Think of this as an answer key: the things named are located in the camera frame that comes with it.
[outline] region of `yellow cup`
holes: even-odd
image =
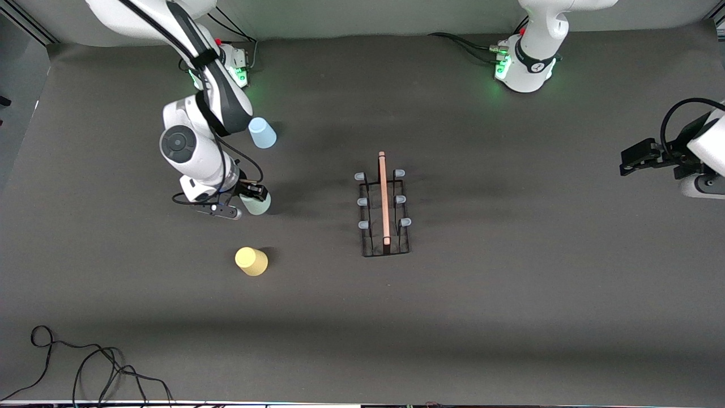
[[[261,275],[267,269],[267,256],[261,250],[244,247],[236,251],[234,261],[250,277]]]

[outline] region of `gray table surface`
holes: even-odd
[[[178,399],[725,404],[725,203],[617,169],[673,103],[725,94],[712,22],[561,52],[516,94],[443,38],[265,41],[247,94],[278,142],[230,142],[273,207],[235,222],[169,200],[161,108],[194,91],[170,48],[57,49],[1,204],[2,393],[41,371],[45,324]],[[413,252],[364,259],[352,175],[379,150],[408,172]],[[242,246],[270,254],[260,277]],[[17,398],[70,398],[84,355]]]

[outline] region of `light blue cup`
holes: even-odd
[[[249,122],[249,133],[252,135],[254,144],[260,149],[272,147],[277,142],[277,133],[263,118],[253,118]]]

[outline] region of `wooden stick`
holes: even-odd
[[[383,208],[383,245],[390,245],[390,213],[388,212],[388,181],[385,177],[385,152],[378,153],[380,165],[380,194]]]

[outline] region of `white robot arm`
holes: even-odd
[[[518,0],[529,14],[526,32],[499,41],[509,52],[495,78],[517,92],[533,92],[551,77],[555,55],[569,33],[564,13],[612,7],[618,0]]]
[[[239,50],[219,46],[209,31],[194,22],[216,0],[86,0],[98,19],[120,34],[157,39],[171,45],[189,67],[200,73],[197,95],[171,102],[163,109],[165,130],[159,149],[179,170],[188,204],[214,216],[238,219],[241,213],[219,202],[224,192],[239,195],[252,213],[263,213],[270,196],[264,186],[247,180],[227,155],[220,137],[243,131],[252,119],[252,104],[234,75]]]
[[[682,105],[702,103],[715,109],[687,124],[675,140],[666,139],[667,123]],[[675,179],[687,197],[725,199],[725,105],[704,98],[689,98],[677,102],[665,115],[660,128],[660,140],[654,138],[621,153],[622,176],[643,169],[676,166]]]

